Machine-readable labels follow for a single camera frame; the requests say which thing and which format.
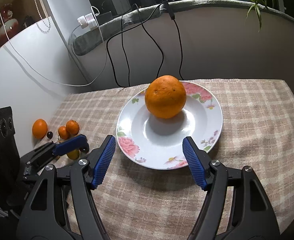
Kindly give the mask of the brown kiwi fruit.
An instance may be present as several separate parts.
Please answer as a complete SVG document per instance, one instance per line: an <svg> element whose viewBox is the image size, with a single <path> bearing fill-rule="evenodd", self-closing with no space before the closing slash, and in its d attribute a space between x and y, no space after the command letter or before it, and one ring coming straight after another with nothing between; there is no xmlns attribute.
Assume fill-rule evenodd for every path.
<svg viewBox="0 0 294 240"><path fill-rule="evenodd" d="M66 155L71 160L77 160L80 157L80 150L79 149L72 150L68 152Z"/></svg>

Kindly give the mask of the small tangerine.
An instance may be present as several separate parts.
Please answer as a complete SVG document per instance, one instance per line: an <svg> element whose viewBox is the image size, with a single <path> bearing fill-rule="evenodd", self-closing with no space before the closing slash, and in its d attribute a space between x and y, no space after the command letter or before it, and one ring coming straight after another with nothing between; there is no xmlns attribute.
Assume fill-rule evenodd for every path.
<svg viewBox="0 0 294 240"><path fill-rule="evenodd" d="M70 137L70 133L67 131L66 126L60 126L58 128L58 136L63 140L67 140Z"/></svg>
<svg viewBox="0 0 294 240"><path fill-rule="evenodd" d="M69 120L66 123L66 130L71 135L77 135L79 133L80 127L79 127L79 124L75 120Z"/></svg>

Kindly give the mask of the dark plum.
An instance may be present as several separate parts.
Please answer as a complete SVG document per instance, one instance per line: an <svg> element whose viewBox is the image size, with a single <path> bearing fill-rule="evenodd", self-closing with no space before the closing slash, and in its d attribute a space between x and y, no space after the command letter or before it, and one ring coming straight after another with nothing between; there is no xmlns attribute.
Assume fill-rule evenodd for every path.
<svg viewBox="0 0 294 240"><path fill-rule="evenodd" d="M51 131L47 132L47 137L48 139L52 139L53 133Z"/></svg>

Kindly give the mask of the large smooth orange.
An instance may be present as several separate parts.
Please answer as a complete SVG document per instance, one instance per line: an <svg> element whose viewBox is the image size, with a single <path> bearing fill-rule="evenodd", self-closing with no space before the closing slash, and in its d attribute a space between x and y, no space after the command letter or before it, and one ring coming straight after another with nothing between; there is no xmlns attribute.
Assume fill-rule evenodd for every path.
<svg viewBox="0 0 294 240"><path fill-rule="evenodd" d="M48 126L44 119L38 119L34 122L32 127L32 134L36 139L43 139L43 137L47 134L47 131Z"/></svg>

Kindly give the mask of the white floral plate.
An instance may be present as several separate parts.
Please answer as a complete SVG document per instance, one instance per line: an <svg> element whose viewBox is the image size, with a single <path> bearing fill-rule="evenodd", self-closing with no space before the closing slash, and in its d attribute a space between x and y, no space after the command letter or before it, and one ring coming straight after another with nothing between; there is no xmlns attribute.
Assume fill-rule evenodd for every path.
<svg viewBox="0 0 294 240"><path fill-rule="evenodd" d="M134 163L154 170L174 170L187 166L182 150L185 137L192 137L196 146L210 152L223 128L219 101L205 87L184 81L186 104L178 115L160 119L145 105L141 90L123 107L116 126L120 150Z"/></svg>

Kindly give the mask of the large orange on plate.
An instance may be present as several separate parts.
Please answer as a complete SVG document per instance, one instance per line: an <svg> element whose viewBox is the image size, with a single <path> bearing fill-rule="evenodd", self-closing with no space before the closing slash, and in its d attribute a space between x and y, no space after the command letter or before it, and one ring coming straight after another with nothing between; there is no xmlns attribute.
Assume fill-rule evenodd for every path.
<svg viewBox="0 0 294 240"><path fill-rule="evenodd" d="M170 119L178 115L186 104L187 93L177 78L164 75L155 79L145 93L145 105L157 118Z"/></svg>

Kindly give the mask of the green grey sofa-top cloth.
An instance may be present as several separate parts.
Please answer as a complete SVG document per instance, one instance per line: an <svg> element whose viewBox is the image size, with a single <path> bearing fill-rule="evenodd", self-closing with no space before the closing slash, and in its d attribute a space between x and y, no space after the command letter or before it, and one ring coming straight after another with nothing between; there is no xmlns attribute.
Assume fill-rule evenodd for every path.
<svg viewBox="0 0 294 240"><path fill-rule="evenodd" d="M198 8L206 7L222 7L222 8L240 8L248 9L251 7L251 2L237 0L182 0L170 2L170 8L173 12L182 12ZM78 56L84 56L94 48L99 46L103 40L108 40L111 36L120 33L121 28L129 25L139 24L147 19L151 20L160 17L166 13L163 4L152 5L150 7L140 8L132 12L128 12L123 16L114 18L111 21L100 26L100 29L94 29L77 37L72 46L74 52Z"/></svg>

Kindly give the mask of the white power adapter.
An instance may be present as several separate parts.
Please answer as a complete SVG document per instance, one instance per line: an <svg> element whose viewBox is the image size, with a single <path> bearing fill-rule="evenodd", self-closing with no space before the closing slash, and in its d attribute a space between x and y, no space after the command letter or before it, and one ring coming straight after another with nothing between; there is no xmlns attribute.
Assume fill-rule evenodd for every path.
<svg viewBox="0 0 294 240"><path fill-rule="evenodd" d="M90 28L90 30L94 30L98 28L98 22L95 19L95 15L93 13L89 13L85 16L80 16L77 18L77 21L82 29Z"/></svg>

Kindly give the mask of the picture with mushroom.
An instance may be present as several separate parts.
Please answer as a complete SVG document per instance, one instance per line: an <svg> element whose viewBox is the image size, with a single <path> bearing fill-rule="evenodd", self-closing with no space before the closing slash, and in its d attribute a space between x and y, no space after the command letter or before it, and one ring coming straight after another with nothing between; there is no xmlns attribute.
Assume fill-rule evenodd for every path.
<svg viewBox="0 0 294 240"><path fill-rule="evenodd" d="M0 47L35 23L44 33L51 28L43 0L0 0Z"/></svg>

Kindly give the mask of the black clip mount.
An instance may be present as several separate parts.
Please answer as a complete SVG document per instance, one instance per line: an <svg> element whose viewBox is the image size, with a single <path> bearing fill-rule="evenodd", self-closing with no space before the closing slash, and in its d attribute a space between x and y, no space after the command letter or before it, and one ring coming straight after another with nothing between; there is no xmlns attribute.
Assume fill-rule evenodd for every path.
<svg viewBox="0 0 294 240"><path fill-rule="evenodd" d="M162 4L165 8L165 10L167 11L167 13L169 14L171 20L175 20L175 14L174 14L174 11L172 10L168 0L162 0Z"/></svg>

